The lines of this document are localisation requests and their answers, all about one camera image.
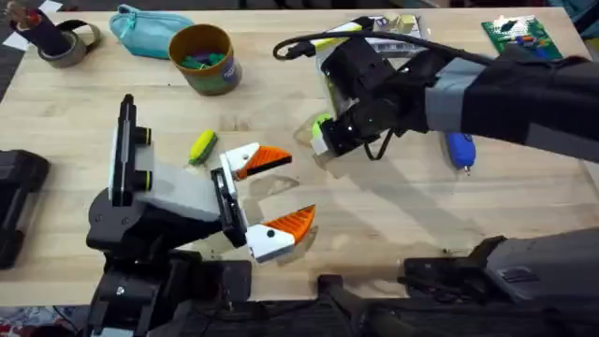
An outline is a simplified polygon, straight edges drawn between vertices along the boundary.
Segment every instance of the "yellow marker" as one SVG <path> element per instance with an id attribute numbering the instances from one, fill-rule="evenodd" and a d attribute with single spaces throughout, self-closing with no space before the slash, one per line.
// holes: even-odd
<path id="1" fill-rule="evenodd" d="M 398 22 L 398 30 L 403 34 L 412 32 L 412 28 L 416 24 L 416 16 L 412 14 L 402 14 Z"/>
<path id="2" fill-rule="evenodd" d="M 196 139 L 196 142 L 194 142 L 194 145 L 192 145 L 191 150 L 189 150 L 189 164 L 198 165 L 205 162 L 210 156 L 210 153 L 212 152 L 217 140 L 218 137 L 216 137 L 214 131 L 210 129 L 204 131 Z"/>

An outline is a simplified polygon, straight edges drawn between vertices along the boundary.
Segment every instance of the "yellow highlighter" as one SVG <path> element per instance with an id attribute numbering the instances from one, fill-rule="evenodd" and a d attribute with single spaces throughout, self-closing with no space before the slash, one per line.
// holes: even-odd
<path id="1" fill-rule="evenodd" d="M 196 142 L 194 142 L 194 145 L 192 145 L 191 150 L 189 150 L 189 164 L 203 164 L 210 156 L 217 140 L 218 137 L 216 137 L 214 131 L 208 129 L 202 132 L 196 139 Z"/>

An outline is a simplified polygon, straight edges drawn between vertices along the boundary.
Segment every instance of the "gray fabric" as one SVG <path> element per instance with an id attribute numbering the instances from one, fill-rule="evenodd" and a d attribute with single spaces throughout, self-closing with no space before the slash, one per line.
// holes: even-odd
<path id="1" fill-rule="evenodd" d="M 464 91 L 484 68 L 456 59 L 439 72 L 440 79 L 425 93 L 425 112 L 431 130 L 460 132 Z"/>
<path id="2" fill-rule="evenodd" d="M 487 261 L 487 274 L 515 301 L 599 299 L 599 228 L 509 239 Z M 506 279 L 510 273 L 526 277 Z"/>
<path id="3" fill-rule="evenodd" d="M 556 154 L 599 162 L 599 142 L 555 131 L 542 125 L 531 124 L 526 145 Z"/>

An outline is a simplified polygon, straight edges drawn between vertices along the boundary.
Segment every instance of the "blue marker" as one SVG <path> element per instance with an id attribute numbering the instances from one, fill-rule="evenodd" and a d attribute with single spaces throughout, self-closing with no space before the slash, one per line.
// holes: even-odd
<path id="1" fill-rule="evenodd" d="M 470 175 L 470 167 L 475 164 L 476 147 L 472 136 L 461 133 L 446 133 L 447 151 L 456 169 L 464 169 Z"/>

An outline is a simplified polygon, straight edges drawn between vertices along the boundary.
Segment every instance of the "green circuit board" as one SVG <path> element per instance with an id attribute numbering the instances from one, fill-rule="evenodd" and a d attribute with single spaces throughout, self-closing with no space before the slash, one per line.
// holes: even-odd
<path id="1" fill-rule="evenodd" d="M 534 15 L 500 18 L 493 22 L 482 22 L 482 26 L 498 52 L 502 52 L 508 43 L 517 43 L 546 60 L 562 58 L 545 27 Z"/>

